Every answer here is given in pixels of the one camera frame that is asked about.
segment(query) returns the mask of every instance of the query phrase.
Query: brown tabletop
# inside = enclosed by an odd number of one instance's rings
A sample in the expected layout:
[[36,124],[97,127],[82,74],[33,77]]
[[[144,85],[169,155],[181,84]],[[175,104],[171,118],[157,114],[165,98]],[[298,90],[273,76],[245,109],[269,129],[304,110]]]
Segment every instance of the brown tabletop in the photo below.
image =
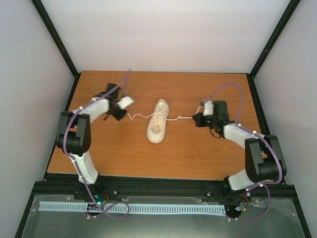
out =
[[[105,90],[107,83],[118,83],[126,72],[83,71],[70,111]],[[169,118],[192,116],[201,100],[220,85],[234,82],[244,92],[245,100],[239,122],[260,131],[245,74],[132,72],[127,94],[135,103],[127,110],[131,115],[153,113],[159,99],[169,105]],[[225,100],[230,119],[234,120],[240,104],[239,90],[227,86],[213,100]],[[192,119],[167,121],[166,135],[159,144],[148,141],[146,130],[150,118],[135,117],[121,121],[100,116],[91,125],[90,153],[101,175],[178,179],[219,180],[244,168],[244,150],[232,141],[211,136],[207,127],[195,127]],[[76,173],[70,159],[56,148],[49,173]]]

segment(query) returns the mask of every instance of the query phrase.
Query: gray wall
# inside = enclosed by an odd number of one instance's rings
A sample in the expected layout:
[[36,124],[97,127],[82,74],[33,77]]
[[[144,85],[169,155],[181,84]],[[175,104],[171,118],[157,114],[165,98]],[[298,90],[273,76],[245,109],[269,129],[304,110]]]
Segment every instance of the gray wall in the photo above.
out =
[[41,180],[72,76],[30,0],[0,1],[0,237]]
[[43,0],[79,70],[250,72],[289,0]]
[[301,1],[266,59],[256,85],[279,138],[313,237],[317,237],[317,1]]

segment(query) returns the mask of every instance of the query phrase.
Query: white wall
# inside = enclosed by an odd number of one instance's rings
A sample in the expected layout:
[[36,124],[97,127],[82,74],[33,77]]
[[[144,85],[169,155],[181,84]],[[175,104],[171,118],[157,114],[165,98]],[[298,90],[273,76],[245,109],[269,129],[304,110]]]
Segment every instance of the white wall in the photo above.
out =
[[313,237],[317,237],[317,1],[301,1],[264,62],[256,85],[279,138]]
[[250,72],[289,0],[43,0],[79,70]]
[[42,180],[72,75],[30,0],[0,1],[0,237]]

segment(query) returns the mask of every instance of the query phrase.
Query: shoe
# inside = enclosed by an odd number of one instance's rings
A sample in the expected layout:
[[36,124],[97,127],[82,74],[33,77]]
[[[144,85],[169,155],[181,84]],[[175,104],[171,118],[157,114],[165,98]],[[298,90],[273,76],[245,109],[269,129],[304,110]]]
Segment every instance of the shoe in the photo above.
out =
[[154,109],[155,115],[151,117],[147,136],[150,142],[160,143],[166,132],[166,118],[169,113],[169,107],[164,99],[160,99]]

